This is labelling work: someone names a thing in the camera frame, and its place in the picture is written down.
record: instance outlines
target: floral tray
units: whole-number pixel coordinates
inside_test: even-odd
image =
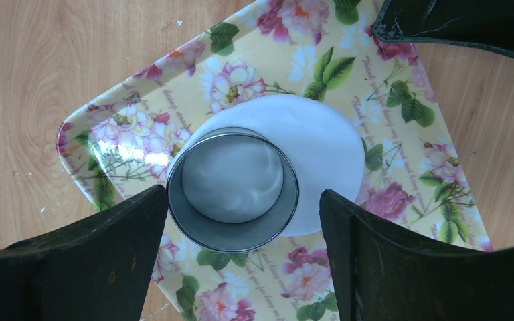
[[[380,5],[256,1],[75,111],[58,133],[62,163],[99,210],[109,208],[165,184],[172,158],[213,114],[298,94],[360,131],[357,204],[422,235],[491,250],[416,47],[371,33]],[[153,280],[186,320],[338,320],[325,246],[316,233],[214,253],[169,219]]]

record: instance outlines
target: wooden table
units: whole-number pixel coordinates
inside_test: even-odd
[[[0,248],[94,212],[56,156],[69,113],[249,2],[0,0]],[[493,246],[512,246],[514,60],[420,51]],[[152,285],[143,318],[181,320],[166,304]]]

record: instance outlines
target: black plastic object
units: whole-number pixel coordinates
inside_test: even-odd
[[[514,320],[514,248],[485,253],[320,200],[341,321]]]
[[[0,250],[0,320],[138,320],[167,208],[156,185]]]
[[[385,0],[382,42],[445,43],[514,58],[514,0]]]

